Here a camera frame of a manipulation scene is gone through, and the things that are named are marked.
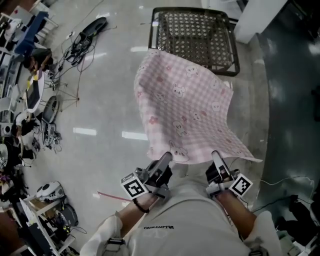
white sleeve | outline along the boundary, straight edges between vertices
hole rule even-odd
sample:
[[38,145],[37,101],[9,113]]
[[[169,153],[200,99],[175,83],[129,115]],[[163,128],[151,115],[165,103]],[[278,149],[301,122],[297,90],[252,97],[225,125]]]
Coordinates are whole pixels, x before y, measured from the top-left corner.
[[12,34],[8,33],[7,31],[4,32],[4,38],[5,40],[9,40],[11,38]]
[[82,247],[80,256],[100,256],[99,249],[108,241],[109,238],[120,238],[122,222],[118,217],[118,212],[108,217],[98,228],[94,235]]
[[250,244],[257,238],[261,240],[261,247],[265,248],[270,256],[283,255],[272,215],[269,211],[264,211],[257,216],[250,235],[243,242],[250,247]]
[[18,24],[21,22],[22,20],[19,18],[14,18],[11,22],[10,25],[12,26],[13,30],[15,31],[17,29]]

pink checkered cloth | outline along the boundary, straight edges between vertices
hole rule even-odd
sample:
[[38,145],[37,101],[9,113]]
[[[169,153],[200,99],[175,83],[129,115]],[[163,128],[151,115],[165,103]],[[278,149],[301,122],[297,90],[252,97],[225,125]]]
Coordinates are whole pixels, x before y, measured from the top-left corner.
[[233,91],[208,69],[149,49],[137,71],[134,93],[152,160],[171,152],[174,162],[198,164],[212,160],[217,150],[223,158],[261,161],[228,128]]

person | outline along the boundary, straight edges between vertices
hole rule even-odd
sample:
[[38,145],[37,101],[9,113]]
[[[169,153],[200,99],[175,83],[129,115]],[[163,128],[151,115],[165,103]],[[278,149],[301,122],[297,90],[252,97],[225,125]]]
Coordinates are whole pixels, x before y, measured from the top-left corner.
[[10,22],[3,22],[1,24],[1,28],[4,29],[4,38],[7,41],[12,41],[14,43],[17,43],[20,39],[23,32],[19,30],[19,28],[22,25],[22,20],[20,18],[14,18]]
[[[40,121],[42,117],[42,113],[40,113],[36,118]],[[24,153],[27,154],[26,158],[30,158],[30,152],[25,151],[25,145],[22,139],[22,136],[30,133],[34,127],[38,127],[39,125],[36,123],[36,119],[33,113],[29,113],[27,110],[19,113],[11,127],[11,135],[18,139],[20,144],[20,153],[18,154],[20,158],[24,158]]]
[[136,204],[130,202],[103,221],[80,256],[282,255],[270,212],[254,215],[230,190],[212,200],[207,186],[188,176],[170,186],[170,198],[165,202],[157,201],[151,193],[141,195]]
[[25,162],[22,159],[33,160],[35,154],[31,149],[23,148],[23,151],[21,151],[19,147],[5,141],[4,144],[0,143],[0,157],[0,171],[2,171],[17,165],[24,166]]
[[37,71],[40,68],[46,71],[53,63],[51,49],[36,48],[32,50],[30,56],[24,58],[23,66],[30,72],[33,70]]

strap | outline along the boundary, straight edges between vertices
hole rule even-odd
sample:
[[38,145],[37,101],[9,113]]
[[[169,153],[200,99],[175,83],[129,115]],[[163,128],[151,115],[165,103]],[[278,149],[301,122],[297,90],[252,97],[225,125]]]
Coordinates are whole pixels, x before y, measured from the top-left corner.
[[133,201],[133,203],[135,204],[135,206],[136,206],[141,212],[143,212],[143,213],[145,213],[145,214],[148,214],[148,213],[150,212],[149,209],[146,209],[146,210],[143,209],[143,208],[138,204],[136,198],[133,199],[132,201]]

wire basket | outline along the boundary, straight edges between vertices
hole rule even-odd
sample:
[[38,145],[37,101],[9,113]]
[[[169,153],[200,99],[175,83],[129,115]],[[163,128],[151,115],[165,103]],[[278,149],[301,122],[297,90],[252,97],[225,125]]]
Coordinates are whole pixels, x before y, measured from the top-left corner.
[[199,64],[216,75],[234,77],[240,72],[235,36],[227,14],[222,11],[155,8],[148,47]]

